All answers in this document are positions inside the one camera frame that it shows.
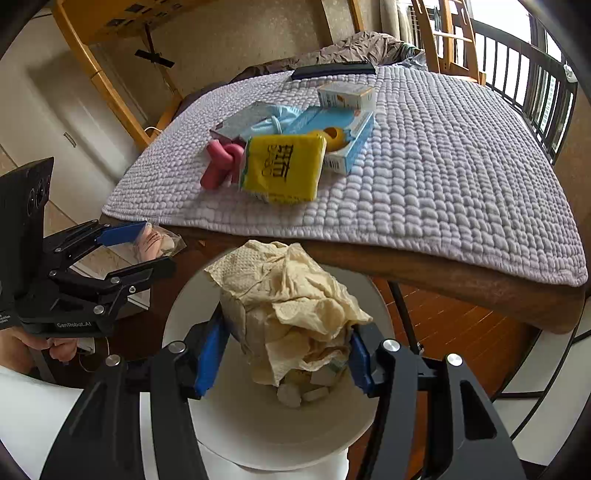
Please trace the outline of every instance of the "yellow tissue pack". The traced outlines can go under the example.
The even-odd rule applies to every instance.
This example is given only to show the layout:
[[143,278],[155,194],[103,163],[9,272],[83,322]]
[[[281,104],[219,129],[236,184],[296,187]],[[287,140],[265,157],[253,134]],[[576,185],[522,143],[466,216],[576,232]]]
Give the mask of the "yellow tissue pack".
[[240,188],[271,203],[316,198],[326,139],[318,135],[262,135],[245,149]]

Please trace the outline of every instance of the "bedsheet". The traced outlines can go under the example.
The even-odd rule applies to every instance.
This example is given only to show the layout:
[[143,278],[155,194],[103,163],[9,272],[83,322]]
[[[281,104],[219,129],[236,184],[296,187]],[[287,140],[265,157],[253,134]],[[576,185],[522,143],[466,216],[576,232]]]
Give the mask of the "bedsheet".
[[[103,212],[236,235],[407,249],[541,283],[586,281],[562,188],[532,134],[495,93],[397,66],[377,75],[289,76],[205,94],[129,168]],[[350,175],[323,173],[317,199],[292,206],[267,205],[233,187],[200,188],[212,125],[256,100],[317,105],[316,88],[334,79],[378,89],[374,130]]]

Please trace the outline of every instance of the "blue gripper pad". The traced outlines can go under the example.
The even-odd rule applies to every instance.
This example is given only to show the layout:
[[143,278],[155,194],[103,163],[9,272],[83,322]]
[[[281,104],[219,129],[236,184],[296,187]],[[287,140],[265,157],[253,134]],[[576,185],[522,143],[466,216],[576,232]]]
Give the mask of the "blue gripper pad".
[[123,225],[112,226],[104,230],[96,239],[96,243],[111,247],[112,245],[135,242],[135,239],[145,227],[146,222],[131,222]]
[[374,388],[374,381],[370,375],[370,359],[367,349],[359,336],[359,333],[353,329],[351,335],[351,353],[349,355],[349,369],[355,385],[357,385],[364,394],[368,395]]
[[218,308],[214,316],[209,321],[211,323],[207,338],[203,344],[199,363],[197,365],[197,378],[195,379],[195,392],[199,396],[204,396],[216,381],[217,371],[222,363],[222,357],[230,331],[226,326],[225,319]]

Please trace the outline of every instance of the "crumpled tissue paper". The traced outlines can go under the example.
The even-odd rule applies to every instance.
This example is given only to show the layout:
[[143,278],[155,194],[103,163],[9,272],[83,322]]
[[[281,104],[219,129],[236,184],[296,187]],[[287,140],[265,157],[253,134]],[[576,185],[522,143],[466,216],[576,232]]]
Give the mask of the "crumpled tissue paper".
[[300,244],[250,240],[205,269],[259,384],[291,369],[316,371],[349,357],[349,328],[372,318]]

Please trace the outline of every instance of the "metal screw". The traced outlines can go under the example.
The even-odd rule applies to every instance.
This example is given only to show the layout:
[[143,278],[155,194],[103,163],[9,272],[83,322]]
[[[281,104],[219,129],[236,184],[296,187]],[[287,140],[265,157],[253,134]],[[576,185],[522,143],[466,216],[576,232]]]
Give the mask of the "metal screw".
[[187,348],[187,346],[184,344],[184,342],[178,341],[178,342],[172,342],[168,346],[168,351],[170,353],[183,353],[186,348]]
[[464,360],[462,360],[462,357],[459,356],[457,353],[450,353],[447,356],[447,363],[453,365],[454,367],[459,367],[463,361]]
[[121,363],[121,357],[119,355],[109,355],[105,358],[105,363],[107,367],[116,367]]
[[384,342],[382,343],[382,346],[388,352],[398,352],[400,350],[400,344],[396,340],[392,340],[392,339],[384,340]]

